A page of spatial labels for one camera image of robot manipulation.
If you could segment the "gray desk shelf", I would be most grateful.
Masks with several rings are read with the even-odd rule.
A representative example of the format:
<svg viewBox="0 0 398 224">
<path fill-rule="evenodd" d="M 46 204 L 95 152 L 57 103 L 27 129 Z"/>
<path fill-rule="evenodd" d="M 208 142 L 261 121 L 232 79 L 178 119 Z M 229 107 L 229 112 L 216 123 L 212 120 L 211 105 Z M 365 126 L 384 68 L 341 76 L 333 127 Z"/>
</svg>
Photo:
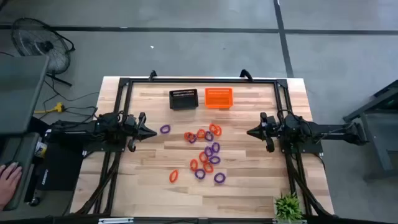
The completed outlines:
<svg viewBox="0 0 398 224">
<path fill-rule="evenodd" d="M 0 140 L 0 165 L 8 166 L 14 162 L 22 167 L 22 176 L 10 202 L 4 207 L 5 211 L 15 210 L 24 202 L 26 191 L 32 174 L 32 161 L 39 141 L 39 134 L 29 133 L 21 138 L 7 138 Z"/>
</svg>

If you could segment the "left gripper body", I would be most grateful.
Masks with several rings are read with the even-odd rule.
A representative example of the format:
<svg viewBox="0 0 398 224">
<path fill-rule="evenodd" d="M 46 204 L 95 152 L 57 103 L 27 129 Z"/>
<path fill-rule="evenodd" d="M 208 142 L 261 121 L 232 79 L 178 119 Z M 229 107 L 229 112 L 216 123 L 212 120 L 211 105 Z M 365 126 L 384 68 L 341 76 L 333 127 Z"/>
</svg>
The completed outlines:
<svg viewBox="0 0 398 224">
<path fill-rule="evenodd" d="M 141 134 L 139 132 L 139 125 L 144 123 L 145 121 L 146 121 L 146 114 L 144 112 L 141 112 L 139 114 L 138 118 L 136 118 L 136 125 L 133 128 L 129 128 L 129 127 L 125 128 L 123 126 L 123 131 L 126 134 L 126 136 L 131 137 L 127 143 L 127 148 L 131 152 L 134 152 L 136 150 L 137 136 Z"/>
</svg>

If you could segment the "printed drink can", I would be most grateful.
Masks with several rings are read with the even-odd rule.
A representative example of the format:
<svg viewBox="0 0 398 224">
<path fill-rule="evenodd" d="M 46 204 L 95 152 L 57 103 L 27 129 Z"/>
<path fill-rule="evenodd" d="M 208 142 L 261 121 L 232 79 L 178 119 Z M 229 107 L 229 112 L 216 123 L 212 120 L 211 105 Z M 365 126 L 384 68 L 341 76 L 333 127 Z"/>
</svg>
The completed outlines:
<svg viewBox="0 0 398 224">
<path fill-rule="evenodd" d="M 46 151 L 47 151 L 47 145 L 39 141 L 36 144 L 34 156 L 44 158 Z"/>
</svg>

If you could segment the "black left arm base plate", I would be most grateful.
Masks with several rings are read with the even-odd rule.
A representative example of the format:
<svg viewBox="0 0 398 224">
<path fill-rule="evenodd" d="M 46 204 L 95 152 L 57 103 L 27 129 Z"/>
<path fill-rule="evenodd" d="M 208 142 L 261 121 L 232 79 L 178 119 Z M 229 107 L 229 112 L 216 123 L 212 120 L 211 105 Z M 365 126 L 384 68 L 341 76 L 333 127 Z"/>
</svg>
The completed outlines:
<svg viewBox="0 0 398 224">
<path fill-rule="evenodd" d="M 83 150 L 88 152 L 123 152 L 125 151 L 126 142 L 119 141 L 119 142 L 89 142 L 84 144 Z"/>
</svg>

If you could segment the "silver metal bracket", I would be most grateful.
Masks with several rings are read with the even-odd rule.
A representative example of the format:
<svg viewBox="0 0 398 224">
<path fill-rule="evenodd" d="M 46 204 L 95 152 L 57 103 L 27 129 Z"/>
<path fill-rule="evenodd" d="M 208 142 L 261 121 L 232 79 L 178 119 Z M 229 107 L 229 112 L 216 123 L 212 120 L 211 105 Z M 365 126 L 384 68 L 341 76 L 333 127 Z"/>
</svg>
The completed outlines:
<svg viewBox="0 0 398 224">
<path fill-rule="evenodd" d="M 98 224 L 134 224 L 134 219 L 131 217 L 122 218 L 101 218 Z"/>
</svg>

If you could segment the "green plant in white pot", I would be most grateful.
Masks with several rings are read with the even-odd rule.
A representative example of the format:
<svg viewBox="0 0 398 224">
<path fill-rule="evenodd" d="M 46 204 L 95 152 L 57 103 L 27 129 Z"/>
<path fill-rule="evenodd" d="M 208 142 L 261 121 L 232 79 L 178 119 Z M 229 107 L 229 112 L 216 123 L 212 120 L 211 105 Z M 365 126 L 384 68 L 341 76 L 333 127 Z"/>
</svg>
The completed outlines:
<svg viewBox="0 0 398 224">
<path fill-rule="evenodd" d="M 281 195 L 274 200 L 275 219 L 278 222 L 293 223 L 303 218 L 300 200 L 296 193 Z"/>
</svg>

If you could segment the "dark gray desk top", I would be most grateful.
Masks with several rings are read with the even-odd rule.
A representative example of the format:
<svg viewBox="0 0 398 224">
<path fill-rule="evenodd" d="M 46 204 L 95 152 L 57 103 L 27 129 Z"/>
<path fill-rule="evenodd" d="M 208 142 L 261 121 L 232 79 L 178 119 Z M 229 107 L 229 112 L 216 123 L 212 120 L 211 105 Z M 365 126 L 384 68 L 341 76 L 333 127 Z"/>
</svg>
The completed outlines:
<svg viewBox="0 0 398 224">
<path fill-rule="evenodd" d="M 0 135 L 27 131 L 48 65 L 47 56 L 0 55 Z"/>
</svg>

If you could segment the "gray metal table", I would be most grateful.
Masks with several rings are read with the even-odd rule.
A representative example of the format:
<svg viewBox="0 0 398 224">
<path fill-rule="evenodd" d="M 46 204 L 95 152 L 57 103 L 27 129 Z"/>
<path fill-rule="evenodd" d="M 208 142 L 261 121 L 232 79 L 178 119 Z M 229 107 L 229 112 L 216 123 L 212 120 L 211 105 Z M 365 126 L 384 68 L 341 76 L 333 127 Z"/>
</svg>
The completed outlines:
<svg viewBox="0 0 398 224">
<path fill-rule="evenodd" d="M 374 148 L 381 171 L 364 176 L 364 180 L 398 177 L 392 154 L 398 154 L 398 79 L 373 94 L 365 105 L 343 117 L 346 122 L 359 118 L 368 141 Z"/>
</svg>

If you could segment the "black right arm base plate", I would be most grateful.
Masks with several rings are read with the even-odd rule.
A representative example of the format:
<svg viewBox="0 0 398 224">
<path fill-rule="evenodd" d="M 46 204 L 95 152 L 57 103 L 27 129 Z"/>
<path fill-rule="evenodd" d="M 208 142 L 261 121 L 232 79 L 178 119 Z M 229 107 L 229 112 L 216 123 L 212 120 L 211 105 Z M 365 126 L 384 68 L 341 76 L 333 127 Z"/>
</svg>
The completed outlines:
<svg viewBox="0 0 398 224">
<path fill-rule="evenodd" d="M 323 153 L 323 148 L 320 143 L 315 144 L 312 140 L 300 140 L 300 139 L 280 139 L 281 149 L 285 153 L 297 154 L 297 153 L 309 153 L 319 154 Z"/>
</svg>

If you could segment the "black round floor fan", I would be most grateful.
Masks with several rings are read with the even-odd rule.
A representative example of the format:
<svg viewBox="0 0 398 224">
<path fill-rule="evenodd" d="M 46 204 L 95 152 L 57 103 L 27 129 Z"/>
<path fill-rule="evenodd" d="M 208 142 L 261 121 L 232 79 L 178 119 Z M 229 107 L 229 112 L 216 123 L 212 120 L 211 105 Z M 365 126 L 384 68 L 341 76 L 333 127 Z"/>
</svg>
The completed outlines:
<svg viewBox="0 0 398 224">
<path fill-rule="evenodd" d="M 49 64 L 47 76 L 52 80 L 71 87 L 72 84 L 58 78 L 65 73 L 71 63 L 74 43 L 59 34 L 48 24 L 33 18 L 16 19 L 11 26 L 11 40 L 19 55 L 47 56 Z"/>
</svg>

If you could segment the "yellow power plug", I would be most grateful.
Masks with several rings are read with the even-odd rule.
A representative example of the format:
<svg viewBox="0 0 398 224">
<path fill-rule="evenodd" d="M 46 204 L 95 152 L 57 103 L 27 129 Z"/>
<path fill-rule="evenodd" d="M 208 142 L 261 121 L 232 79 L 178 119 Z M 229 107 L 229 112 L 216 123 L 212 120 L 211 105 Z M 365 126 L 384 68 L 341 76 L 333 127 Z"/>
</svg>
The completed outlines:
<svg viewBox="0 0 398 224">
<path fill-rule="evenodd" d="M 63 103 L 59 102 L 57 103 L 52 109 L 49 110 L 42 110 L 42 111 L 34 111 L 35 114 L 46 114 L 46 113 L 62 113 L 64 111 L 65 107 Z"/>
</svg>

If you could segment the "black box with white logo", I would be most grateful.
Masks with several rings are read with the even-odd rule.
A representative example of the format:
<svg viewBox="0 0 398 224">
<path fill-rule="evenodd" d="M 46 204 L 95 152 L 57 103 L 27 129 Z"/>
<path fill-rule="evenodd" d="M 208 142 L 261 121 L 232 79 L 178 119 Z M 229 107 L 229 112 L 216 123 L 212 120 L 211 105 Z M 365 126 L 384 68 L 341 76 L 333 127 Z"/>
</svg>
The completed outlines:
<svg viewBox="0 0 398 224">
<path fill-rule="evenodd" d="M 74 190 L 82 161 L 83 154 L 80 147 L 49 143 L 36 189 L 42 191 Z"/>
</svg>

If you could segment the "black plastic basket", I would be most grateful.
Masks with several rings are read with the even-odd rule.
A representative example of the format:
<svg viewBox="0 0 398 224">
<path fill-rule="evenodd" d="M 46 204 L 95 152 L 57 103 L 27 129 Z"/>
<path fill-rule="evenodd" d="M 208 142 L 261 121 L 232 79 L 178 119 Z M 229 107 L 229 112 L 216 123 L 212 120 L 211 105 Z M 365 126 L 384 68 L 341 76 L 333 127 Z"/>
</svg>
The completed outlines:
<svg viewBox="0 0 398 224">
<path fill-rule="evenodd" d="M 197 89 L 170 90 L 169 104 L 172 110 L 192 110 L 198 107 Z"/>
</svg>

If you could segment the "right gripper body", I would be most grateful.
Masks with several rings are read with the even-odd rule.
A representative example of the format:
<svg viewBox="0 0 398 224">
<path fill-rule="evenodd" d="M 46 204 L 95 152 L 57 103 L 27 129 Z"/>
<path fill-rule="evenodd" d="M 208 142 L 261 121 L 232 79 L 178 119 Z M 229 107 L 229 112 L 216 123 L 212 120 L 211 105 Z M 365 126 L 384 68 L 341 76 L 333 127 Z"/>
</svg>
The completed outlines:
<svg viewBox="0 0 398 224">
<path fill-rule="evenodd" d="M 261 133 L 266 137 L 266 149 L 267 152 L 274 152 L 275 150 L 275 146 L 274 146 L 274 142 L 272 140 L 272 137 L 276 137 L 277 136 L 277 132 L 279 127 L 277 128 L 270 128 L 269 126 L 267 126 L 267 117 L 268 115 L 265 112 L 262 112 L 260 114 L 260 119 L 261 119 L 261 123 L 263 126 L 266 127 L 266 129 Z"/>
</svg>

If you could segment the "orange plastic basket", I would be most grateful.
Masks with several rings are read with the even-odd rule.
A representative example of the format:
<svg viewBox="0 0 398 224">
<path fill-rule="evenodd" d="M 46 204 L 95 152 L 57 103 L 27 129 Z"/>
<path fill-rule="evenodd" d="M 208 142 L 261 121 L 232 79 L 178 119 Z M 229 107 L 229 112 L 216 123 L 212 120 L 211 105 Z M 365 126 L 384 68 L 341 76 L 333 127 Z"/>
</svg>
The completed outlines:
<svg viewBox="0 0 398 224">
<path fill-rule="evenodd" d="M 205 88 L 205 106 L 209 109 L 229 109 L 233 106 L 232 88 Z"/>
</svg>

